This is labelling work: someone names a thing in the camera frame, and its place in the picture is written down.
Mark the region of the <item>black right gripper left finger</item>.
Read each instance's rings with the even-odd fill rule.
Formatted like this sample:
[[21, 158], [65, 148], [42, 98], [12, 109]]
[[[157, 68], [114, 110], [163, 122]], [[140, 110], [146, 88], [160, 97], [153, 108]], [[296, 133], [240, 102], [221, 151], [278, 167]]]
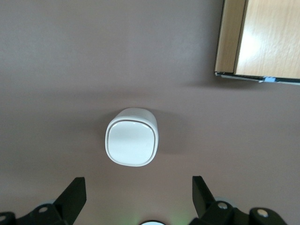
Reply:
[[2, 225], [72, 225], [86, 203], [84, 177], [76, 177], [53, 203], [37, 206], [20, 218], [13, 212], [1, 212]]

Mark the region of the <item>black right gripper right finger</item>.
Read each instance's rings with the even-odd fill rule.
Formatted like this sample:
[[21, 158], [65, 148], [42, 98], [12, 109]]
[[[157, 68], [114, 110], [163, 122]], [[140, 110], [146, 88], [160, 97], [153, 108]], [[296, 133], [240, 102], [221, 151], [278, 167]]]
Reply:
[[217, 201], [202, 176], [192, 177], [192, 198], [198, 217], [191, 225], [285, 225], [275, 211], [256, 207], [248, 214], [226, 201]]

